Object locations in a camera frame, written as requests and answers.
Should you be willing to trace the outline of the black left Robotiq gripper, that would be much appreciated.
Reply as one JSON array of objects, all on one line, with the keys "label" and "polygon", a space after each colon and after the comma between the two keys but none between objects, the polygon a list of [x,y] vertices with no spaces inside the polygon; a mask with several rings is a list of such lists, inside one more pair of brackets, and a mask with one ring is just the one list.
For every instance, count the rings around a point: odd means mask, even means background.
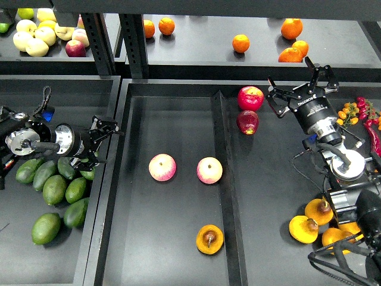
[{"label": "black left Robotiq gripper", "polygon": [[111,135],[124,135],[118,123],[110,117],[92,117],[90,129],[60,124],[55,128],[55,143],[59,145],[57,154],[72,157],[70,165],[74,170],[90,172],[100,164],[107,163],[103,158],[88,158],[99,149],[99,143]]}]

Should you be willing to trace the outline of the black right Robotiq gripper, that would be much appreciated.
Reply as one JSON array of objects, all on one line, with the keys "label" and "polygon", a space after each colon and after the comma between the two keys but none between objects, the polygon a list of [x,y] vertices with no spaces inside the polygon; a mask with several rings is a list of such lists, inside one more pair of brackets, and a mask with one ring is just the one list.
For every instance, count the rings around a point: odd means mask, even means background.
[{"label": "black right Robotiq gripper", "polygon": [[[326,93],[337,92],[339,82],[330,65],[316,66],[308,56],[304,61],[312,73],[309,83],[305,83],[292,91],[279,89],[274,80],[268,76],[269,83],[266,100],[281,119],[289,110],[293,112],[305,134],[313,134],[313,126],[320,120],[336,119],[336,112],[326,98]],[[317,86],[320,79],[327,82],[325,88]]]}]

